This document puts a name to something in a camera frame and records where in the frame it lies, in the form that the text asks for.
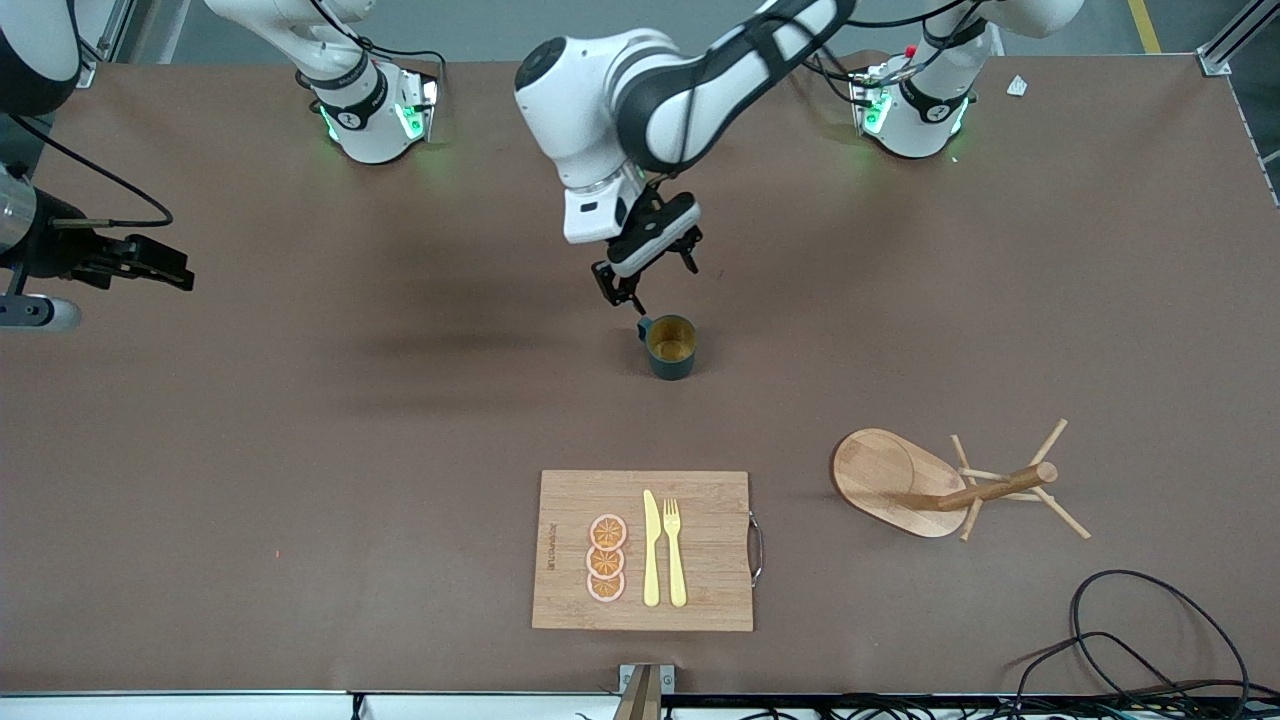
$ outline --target knife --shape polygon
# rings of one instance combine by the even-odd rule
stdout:
[[[653,493],[644,491],[644,603],[657,607],[658,597],[658,557],[654,550],[658,538],[662,537],[662,516],[658,515],[658,503],[653,500]]]

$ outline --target yellow plastic fork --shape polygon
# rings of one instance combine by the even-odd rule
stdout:
[[[675,498],[662,501],[662,528],[667,532],[667,557],[671,559],[671,603],[684,607],[689,602],[685,592],[685,565],[680,561],[680,503]]]

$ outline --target mug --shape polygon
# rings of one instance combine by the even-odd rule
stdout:
[[[663,315],[657,320],[640,318],[636,328],[640,342],[649,352],[653,374],[664,380],[678,380],[694,372],[698,331],[689,319],[680,315]]]

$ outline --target cutting board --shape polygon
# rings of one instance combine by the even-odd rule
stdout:
[[[680,502],[680,555],[689,602],[671,605],[667,538],[658,541],[662,602],[644,603],[645,489]],[[754,629],[748,561],[746,473],[544,470],[538,507],[534,628],[579,630]],[[626,589],[613,602],[586,591],[588,530],[612,512],[627,525]]]

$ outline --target orange slice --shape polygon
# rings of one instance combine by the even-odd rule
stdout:
[[[626,559],[622,557],[621,550],[600,550],[593,547],[586,551],[586,571],[594,578],[602,580],[608,580],[611,578],[617,578],[618,573],[622,571],[622,565]]]
[[[627,541],[627,524],[617,515],[600,515],[591,523],[590,538],[599,550],[617,550]]]
[[[600,602],[613,602],[622,597],[622,591],[627,589],[627,577],[620,574],[617,578],[602,579],[594,575],[586,577],[586,592]]]

